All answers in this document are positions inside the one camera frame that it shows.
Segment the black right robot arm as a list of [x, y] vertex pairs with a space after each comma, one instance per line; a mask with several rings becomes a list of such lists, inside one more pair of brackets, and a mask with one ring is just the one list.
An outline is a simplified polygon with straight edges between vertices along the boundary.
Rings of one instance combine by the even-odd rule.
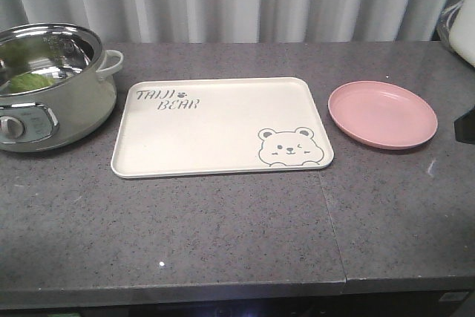
[[453, 124], [456, 141], [475, 144], [475, 108], [457, 118]]

